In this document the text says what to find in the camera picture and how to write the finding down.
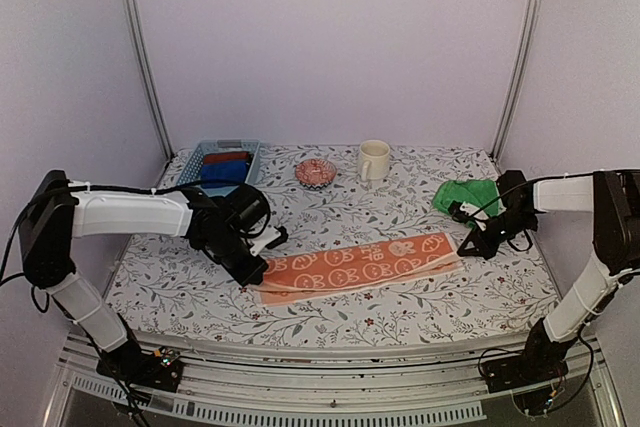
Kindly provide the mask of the green microfibre towel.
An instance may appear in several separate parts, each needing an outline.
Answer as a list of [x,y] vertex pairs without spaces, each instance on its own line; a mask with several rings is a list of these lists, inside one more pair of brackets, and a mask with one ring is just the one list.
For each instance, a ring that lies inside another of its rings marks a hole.
[[494,180],[449,180],[438,188],[431,206],[443,214],[449,214],[448,207],[453,201],[468,202],[479,208],[484,206],[483,211],[488,217],[494,217],[502,210],[501,202],[497,200],[498,194]]

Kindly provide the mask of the orange rabbit print towel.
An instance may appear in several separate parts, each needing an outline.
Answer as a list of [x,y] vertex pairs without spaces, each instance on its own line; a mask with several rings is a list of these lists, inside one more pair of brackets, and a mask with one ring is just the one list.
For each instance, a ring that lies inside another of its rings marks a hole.
[[449,235],[410,238],[269,259],[255,288],[265,305],[421,280],[455,270],[460,257]]

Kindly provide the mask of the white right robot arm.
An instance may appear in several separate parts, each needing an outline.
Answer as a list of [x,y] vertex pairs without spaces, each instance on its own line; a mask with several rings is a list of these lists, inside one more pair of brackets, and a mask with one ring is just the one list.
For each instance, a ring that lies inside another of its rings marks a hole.
[[592,215],[590,257],[542,321],[548,341],[569,342],[584,323],[600,315],[622,284],[639,274],[639,171],[597,170],[526,180],[513,170],[500,176],[496,186],[498,195],[481,206],[460,200],[449,206],[454,220],[472,225],[458,248],[459,256],[494,257],[502,243],[536,230],[541,214]]

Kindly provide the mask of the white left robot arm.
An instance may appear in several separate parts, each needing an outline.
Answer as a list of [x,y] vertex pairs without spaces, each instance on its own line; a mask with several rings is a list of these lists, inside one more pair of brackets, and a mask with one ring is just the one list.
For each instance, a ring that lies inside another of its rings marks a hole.
[[224,196],[210,196],[198,181],[140,189],[72,181],[62,170],[42,179],[17,231],[28,282],[47,292],[100,350],[110,353],[111,366],[128,381],[148,373],[148,359],[131,345],[125,322],[78,272],[71,257],[74,240],[143,234],[183,238],[246,287],[263,280],[262,251],[287,237],[272,226],[265,195],[246,183]]

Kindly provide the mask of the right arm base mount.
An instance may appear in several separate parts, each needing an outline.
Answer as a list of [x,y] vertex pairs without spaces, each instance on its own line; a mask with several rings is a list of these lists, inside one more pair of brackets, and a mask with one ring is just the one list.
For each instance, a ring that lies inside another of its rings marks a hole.
[[481,361],[479,373],[490,393],[559,379],[568,373],[566,355],[576,341],[576,337],[565,342],[552,341],[540,319],[529,332],[521,352]]

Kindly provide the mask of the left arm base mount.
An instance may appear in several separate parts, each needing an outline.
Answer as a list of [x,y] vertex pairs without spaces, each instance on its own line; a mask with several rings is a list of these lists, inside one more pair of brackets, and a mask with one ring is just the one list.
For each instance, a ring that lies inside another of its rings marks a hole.
[[182,380],[184,363],[180,354],[167,347],[153,352],[142,350],[135,334],[127,330],[125,342],[106,351],[98,349],[100,361],[96,371],[126,386],[134,385],[176,393]]

